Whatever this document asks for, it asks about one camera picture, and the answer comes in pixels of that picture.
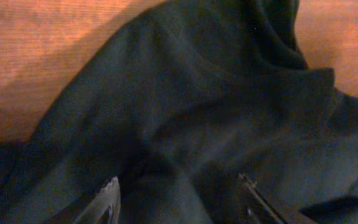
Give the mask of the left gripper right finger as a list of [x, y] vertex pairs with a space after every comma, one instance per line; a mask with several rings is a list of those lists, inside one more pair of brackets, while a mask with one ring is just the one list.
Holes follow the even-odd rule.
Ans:
[[263, 196], [245, 174], [237, 179], [238, 222], [246, 224], [316, 224], [284, 202]]

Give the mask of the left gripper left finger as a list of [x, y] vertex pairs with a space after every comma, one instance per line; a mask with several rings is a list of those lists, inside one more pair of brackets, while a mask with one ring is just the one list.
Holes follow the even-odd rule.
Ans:
[[119, 179], [114, 176], [49, 218], [45, 224], [118, 224], [121, 209]]

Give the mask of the black t-shirt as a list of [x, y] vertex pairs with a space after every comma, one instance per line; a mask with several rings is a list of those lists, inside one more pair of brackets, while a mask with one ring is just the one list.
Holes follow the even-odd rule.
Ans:
[[298, 1], [167, 1], [121, 27], [26, 142], [0, 142], [0, 223], [45, 223], [116, 176], [118, 223], [239, 223], [237, 179], [358, 223], [358, 98], [311, 69]]

